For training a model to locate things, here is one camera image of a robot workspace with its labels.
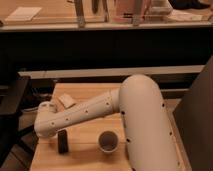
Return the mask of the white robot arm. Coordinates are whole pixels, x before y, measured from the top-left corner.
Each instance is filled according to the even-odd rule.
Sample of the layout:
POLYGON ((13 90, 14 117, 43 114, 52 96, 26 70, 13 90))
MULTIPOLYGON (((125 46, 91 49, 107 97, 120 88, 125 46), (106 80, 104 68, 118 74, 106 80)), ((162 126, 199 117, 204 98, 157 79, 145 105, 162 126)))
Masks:
POLYGON ((41 106, 36 134, 51 137, 71 125, 121 115, 130 167, 133 171, 179 171, 170 119, 158 84, 142 74, 127 77, 114 90, 61 112, 41 106))

